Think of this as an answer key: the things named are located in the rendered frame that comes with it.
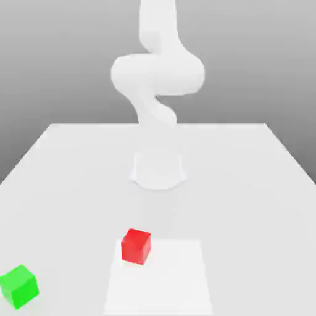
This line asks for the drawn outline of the small red cube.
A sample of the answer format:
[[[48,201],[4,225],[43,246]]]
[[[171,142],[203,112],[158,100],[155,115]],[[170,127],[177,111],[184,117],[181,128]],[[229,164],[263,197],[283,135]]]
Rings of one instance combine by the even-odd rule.
[[[151,234],[130,228],[121,241],[122,260],[144,265],[151,251]]]

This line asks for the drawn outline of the small green cube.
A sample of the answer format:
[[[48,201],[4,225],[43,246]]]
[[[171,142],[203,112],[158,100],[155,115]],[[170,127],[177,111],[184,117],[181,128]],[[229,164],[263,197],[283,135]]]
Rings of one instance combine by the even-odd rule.
[[[0,291],[16,310],[40,293],[36,277],[23,264],[0,276]]]

